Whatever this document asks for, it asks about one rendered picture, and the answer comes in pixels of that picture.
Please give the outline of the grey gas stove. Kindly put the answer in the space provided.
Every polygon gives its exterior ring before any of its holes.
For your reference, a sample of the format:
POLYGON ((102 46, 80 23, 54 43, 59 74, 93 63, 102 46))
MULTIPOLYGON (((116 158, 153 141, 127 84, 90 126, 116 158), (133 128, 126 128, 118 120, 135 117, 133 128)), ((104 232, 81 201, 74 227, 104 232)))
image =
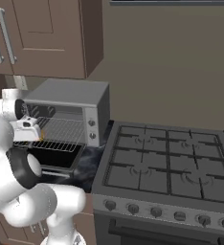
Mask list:
POLYGON ((92 186, 97 245, 122 242, 118 226, 188 238, 224 237, 224 133, 218 130, 115 122, 92 186), (113 211, 107 200, 116 203, 113 211), (139 206, 132 214, 128 206, 139 206), (152 208, 162 215, 151 215, 152 208), (174 218, 186 214, 185 221, 174 218), (211 223, 202 226, 199 215, 211 223))

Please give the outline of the grey toaster oven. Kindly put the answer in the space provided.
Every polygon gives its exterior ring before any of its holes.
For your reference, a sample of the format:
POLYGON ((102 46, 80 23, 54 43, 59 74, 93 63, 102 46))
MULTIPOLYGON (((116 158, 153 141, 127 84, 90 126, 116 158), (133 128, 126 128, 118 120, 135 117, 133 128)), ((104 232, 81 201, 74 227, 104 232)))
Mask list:
POLYGON ((100 147, 110 120, 109 83, 48 78, 24 99, 34 118, 58 118, 83 122, 80 145, 100 147), (96 139, 89 137, 96 134, 96 139))

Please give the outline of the black glass toaster oven door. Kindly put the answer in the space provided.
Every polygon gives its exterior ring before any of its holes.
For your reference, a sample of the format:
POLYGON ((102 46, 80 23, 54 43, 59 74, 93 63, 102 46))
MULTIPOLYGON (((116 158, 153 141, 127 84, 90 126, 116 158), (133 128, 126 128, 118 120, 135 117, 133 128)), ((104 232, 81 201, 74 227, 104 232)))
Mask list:
POLYGON ((28 151, 39 161, 43 171, 66 173, 71 177, 83 149, 84 145, 62 144, 61 148, 29 147, 28 151))

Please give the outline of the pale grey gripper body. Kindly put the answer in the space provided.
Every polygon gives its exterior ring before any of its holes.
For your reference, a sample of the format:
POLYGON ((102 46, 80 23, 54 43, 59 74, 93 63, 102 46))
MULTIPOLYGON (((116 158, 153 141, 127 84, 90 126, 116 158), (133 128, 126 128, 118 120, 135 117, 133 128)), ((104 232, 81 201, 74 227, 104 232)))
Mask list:
POLYGON ((35 142, 41 138, 40 127, 36 124, 31 127, 19 127, 14 129, 15 142, 35 142))

